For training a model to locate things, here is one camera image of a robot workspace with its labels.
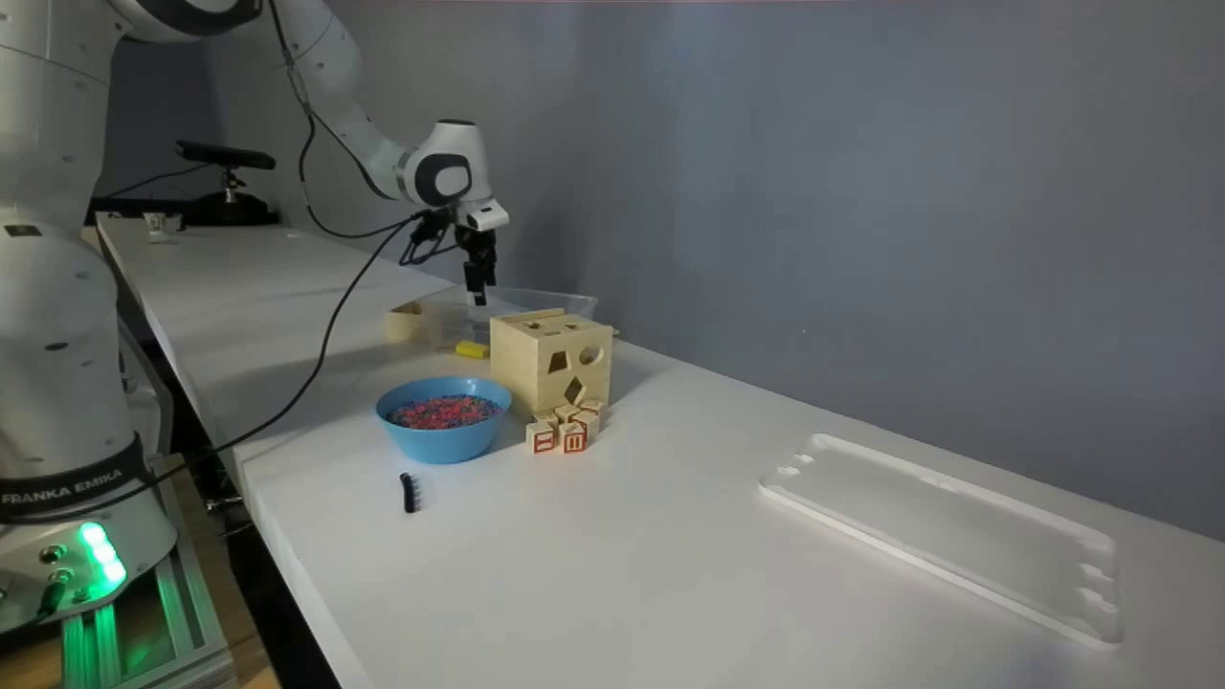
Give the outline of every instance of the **white table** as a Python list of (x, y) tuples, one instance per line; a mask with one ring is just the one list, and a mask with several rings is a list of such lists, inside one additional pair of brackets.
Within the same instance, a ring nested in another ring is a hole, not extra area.
[[(110, 219), (101, 236), (212, 440), (284, 403), (362, 261), (274, 228), (149, 246)], [(343, 310), (317, 390), (233, 450), (257, 527), (343, 686), (1225, 686), (1225, 545), (627, 343), (588, 454), (533, 458), (509, 430), (489, 458), (420, 467), (420, 512), (405, 518), (371, 403), (464, 362), (382, 343), (378, 318), (435, 287), (378, 269)], [(808, 434), (1112, 536), (1121, 646), (1070, 642), (779, 518), (755, 487)]]

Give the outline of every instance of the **white wall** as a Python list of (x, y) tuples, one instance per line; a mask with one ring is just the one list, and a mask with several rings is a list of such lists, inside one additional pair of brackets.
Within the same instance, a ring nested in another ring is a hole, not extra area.
[[(631, 339), (1225, 536), (1219, 0), (331, 8), (387, 131), (487, 128), (514, 279), (597, 291)], [(195, 59), (212, 102), (178, 121), (290, 159), (269, 29)], [(389, 216), (335, 148), (312, 167), (331, 219)]]

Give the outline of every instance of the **blue bowl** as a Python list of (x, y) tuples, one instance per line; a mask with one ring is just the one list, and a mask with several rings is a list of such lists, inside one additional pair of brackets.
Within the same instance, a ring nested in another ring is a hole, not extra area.
[[(477, 424), (454, 424), (454, 430), (408, 430), (392, 420), (392, 410), (408, 403), (447, 398), (447, 395), (487, 398), (494, 413)], [(382, 417), (382, 430), (403, 454), (420, 462), (465, 462), (494, 447), (509, 404), (514, 404), (509, 390), (494, 378), (445, 376), (445, 378), (414, 378), (405, 387), (387, 390), (373, 413)]]

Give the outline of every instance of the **black marker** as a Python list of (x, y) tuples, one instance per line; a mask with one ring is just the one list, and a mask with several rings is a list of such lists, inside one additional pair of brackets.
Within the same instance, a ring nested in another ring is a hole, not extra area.
[(403, 499), (405, 499), (405, 512), (418, 512), (418, 481), (414, 473), (399, 473)]

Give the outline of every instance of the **red beans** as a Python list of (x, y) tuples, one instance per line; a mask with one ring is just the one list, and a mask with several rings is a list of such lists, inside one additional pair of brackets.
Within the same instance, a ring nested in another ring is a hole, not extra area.
[(392, 420), (408, 430), (460, 430), (494, 417), (494, 403), (470, 395), (445, 395), (428, 403), (405, 403), (392, 410)]

